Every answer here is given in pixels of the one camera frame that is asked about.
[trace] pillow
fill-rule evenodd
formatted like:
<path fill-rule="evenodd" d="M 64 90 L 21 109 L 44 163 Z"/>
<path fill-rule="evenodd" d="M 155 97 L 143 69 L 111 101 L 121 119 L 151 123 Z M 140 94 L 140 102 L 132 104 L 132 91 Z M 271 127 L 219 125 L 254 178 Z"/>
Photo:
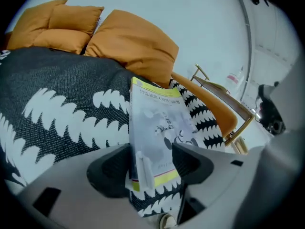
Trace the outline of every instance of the pillow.
<path fill-rule="evenodd" d="M 110 58 L 167 88 L 179 47 L 154 24 L 114 10 L 86 48 L 86 56 Z"/>
<path fill-rule="evenodd" d="M 103 18 L 99 18 L 99 20 L 97 21 L 96 23 L 96 27 L 94 29 L 94 32 L 93 34 L 95 34 L 97 32 L 97 30 L 99 29 L 99 27 L 101 26 L 101 24 L 104 22 L 104 19 Z"/>
<path fill-rule="evenodd" d="M 92 36 L 104 7 L 59 5 L 54 8 L 49 29 L 68 29 Z"/>
<path fill-rule="evenodd" d="M 80 54 L 89 41 L 90 36 L 81 31 L 49 29 L 35 39 L 34 46 Z"/>
<path fill-rule="evenodd" d="M 36 37 L 48 28 L 54 7 L 66 2 L 54 0 L 26 9 L 11 34 L 7 49 L 31 47 Z"/>

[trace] black and white blanket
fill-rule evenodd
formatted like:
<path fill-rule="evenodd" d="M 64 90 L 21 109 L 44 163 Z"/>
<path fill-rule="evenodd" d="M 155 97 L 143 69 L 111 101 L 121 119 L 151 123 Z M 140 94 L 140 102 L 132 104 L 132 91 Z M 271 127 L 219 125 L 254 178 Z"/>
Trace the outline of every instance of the black and white blanket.
<path fill-rule="evenodd" d="M 0 158 L 11 191 L 18 194 L 63 159 L 128 143 L 133 76 L 110 59 L 40 47 L 2 51 Z M 170 87 L 176 86 L 206 147 L 224 151 L 212 112 L 171 80 Z M 152 191 L 131 191 L 130 201 L 143 217 L 179 208 L 181 180 Z"/>

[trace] gold metal frame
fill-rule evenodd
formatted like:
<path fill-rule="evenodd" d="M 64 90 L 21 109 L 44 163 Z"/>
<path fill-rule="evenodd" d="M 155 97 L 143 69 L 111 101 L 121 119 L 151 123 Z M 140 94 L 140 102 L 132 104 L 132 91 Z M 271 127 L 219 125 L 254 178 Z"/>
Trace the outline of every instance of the gold metal frame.
<path fill-rule="evenodd" d="M 203 71 L 203 69 L 198 65 L 195 64 L 197 67 L 197 70 L 195 74 L 192 76 L 191 81 L 195 79 L 202 87 L 209 90 L 213 94 L 215 94 L 217 97 L 219 97 L 221 100 L 223 100 L 227 105 L 229 105 L 234 111 L 236 111 L 244 120 L 244 123 L 242 126 L 236 131 L 232 131 L 228 136 L 225 137 L 225 145 L 230 145 L 240 134 L 243 130 L 246 129 L 246 127 L 250 124 L 250 122 L 254 119 L 254 115 L 245 107 L 243 106 L 239 101 L 231 97 L 229 94 L 227 94 L 227 90 L 218 84 L 208 82 L 210 78 L 206 75 L 206 73 Z M 198 72 L 201 72 L 205 76 L 205 80 L 196 76 Z"/>

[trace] magazine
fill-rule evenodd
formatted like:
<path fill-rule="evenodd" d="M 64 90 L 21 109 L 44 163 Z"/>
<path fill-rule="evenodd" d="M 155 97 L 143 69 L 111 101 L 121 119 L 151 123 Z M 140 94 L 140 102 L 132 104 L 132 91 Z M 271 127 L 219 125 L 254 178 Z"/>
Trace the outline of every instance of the magazine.
<path fill-rule="evenodd" d="M 162 89 L 133 77 L 129 115 L 136 191 L 154 189 L 179 176 L 172 143 L 205 147 L 177 88 Z"/>

